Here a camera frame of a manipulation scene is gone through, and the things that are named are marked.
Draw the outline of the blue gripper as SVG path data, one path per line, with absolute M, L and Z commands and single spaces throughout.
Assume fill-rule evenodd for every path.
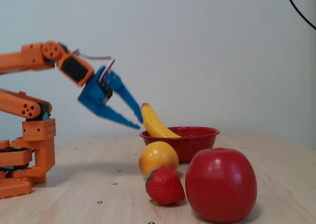
M 121 114 L 106 105 L 107 101 L 113 95 L 113 92 L 115 92 L 134 112 L 138 121 L 141 124 L 143 123 L 139 104 L 114 71 L 108 71 L 102 81 L 99 81 L 105 69 L 105 66 L 100 67 L 86 82 L 82 92 L 78 96 L 78 101 L 99 117 L 133 129 L 140 129 L 139 125 L 127 120 Z

